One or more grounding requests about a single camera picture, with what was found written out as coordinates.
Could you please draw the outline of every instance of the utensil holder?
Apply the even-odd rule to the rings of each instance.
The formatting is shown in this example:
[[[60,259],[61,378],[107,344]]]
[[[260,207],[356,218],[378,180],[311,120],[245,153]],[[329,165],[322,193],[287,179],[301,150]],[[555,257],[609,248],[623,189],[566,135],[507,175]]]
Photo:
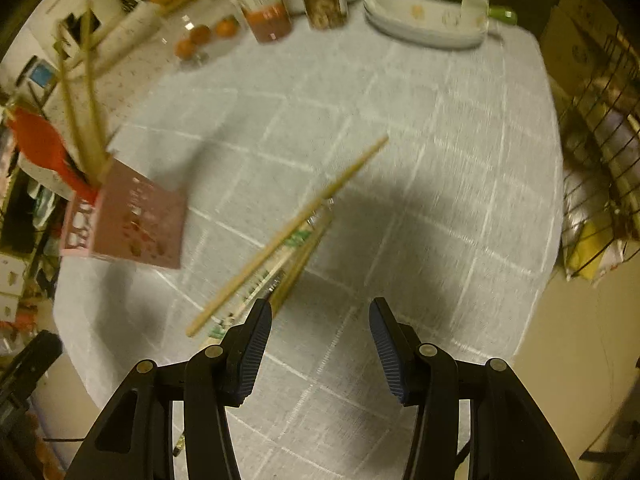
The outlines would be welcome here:
[[[114,159],[94,206],[76,194],[67,205],[60,253],[178,269],[186,207],[184,193]]]

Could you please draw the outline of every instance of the red spoon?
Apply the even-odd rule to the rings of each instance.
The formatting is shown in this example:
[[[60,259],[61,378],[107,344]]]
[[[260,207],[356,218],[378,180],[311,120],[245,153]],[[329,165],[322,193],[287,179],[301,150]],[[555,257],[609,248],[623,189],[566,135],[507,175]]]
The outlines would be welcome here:
[[[65,145],[49,121],[24,108],[15,107],[7,122],[24,156],[36,166],[55,171],[80,198],[92,205],[95,203],[97,189],[90,187],[68,166]]]

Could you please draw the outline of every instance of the wire basket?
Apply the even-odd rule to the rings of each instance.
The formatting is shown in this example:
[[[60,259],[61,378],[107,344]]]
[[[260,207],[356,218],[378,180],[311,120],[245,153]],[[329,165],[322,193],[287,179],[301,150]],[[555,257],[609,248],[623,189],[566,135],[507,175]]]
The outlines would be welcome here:
[[[559,118],[568,278],[597,279],[640,250],[638,65],[618,30]]]

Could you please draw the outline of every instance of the floor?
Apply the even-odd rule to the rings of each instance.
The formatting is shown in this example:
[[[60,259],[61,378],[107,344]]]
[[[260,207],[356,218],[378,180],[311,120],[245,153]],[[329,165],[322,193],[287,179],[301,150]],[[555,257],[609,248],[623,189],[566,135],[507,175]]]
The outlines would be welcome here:
[[[560,269],[549,281],[514,361],[584,480],[603,470],[578,457],[599,436],[638,379],[640,258],[610,273],[595,288],[567,283]],[[52,326],[50,313],[42,316]],[[68,357],[40,382],[35,405],[44,430],[55,438],[84,436],[98,415]],[[78,444],[56,445],[63,465]],[[466,478],[465,467],[457,478]]]

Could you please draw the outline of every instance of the checkered tablecloth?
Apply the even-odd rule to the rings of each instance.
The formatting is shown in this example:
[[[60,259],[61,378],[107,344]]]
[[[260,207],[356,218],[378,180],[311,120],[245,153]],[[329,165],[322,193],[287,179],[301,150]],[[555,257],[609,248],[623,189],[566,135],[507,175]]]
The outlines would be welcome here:
[[[343,30],[300,21],[277,44],[246,34],[197,71],[167,70],[114,148],[189,194],[182,269],[68,257],[60,273],[56,323],[98,406],[138,360],[188,359],[199,309],[384,133],[336,197],[254,392],[228,418],[245,479],[401,478],[415,412],[386,386],[370,299],[455,358],[509,360],[556,257],[558,128],[538,44],[520,28],[444,52],[383,36],[357,9]]]

